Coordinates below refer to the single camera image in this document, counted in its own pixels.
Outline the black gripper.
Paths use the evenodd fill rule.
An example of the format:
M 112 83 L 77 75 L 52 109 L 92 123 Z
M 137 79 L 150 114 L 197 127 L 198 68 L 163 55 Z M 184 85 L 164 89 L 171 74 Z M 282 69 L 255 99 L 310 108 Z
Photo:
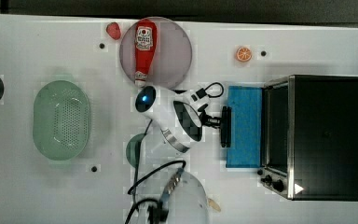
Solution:
M 214 129 L 219 129 L 221 125 L 221 119 L 219 117 L 208 115 L 205 106 L 200 111 L 200 122 L 203 126 L 211 127 Z

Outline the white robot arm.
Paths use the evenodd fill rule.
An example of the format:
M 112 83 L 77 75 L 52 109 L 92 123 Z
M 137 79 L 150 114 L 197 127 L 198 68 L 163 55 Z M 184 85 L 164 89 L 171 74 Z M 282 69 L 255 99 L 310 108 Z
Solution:
M 135 100 L 137 112 L 154 126 L 140 143 L 136 224 L 211 224 L 220 209 L 188 171 L 186 153 L 202 139 L 196 110 L 183 94 L 147 86 Z

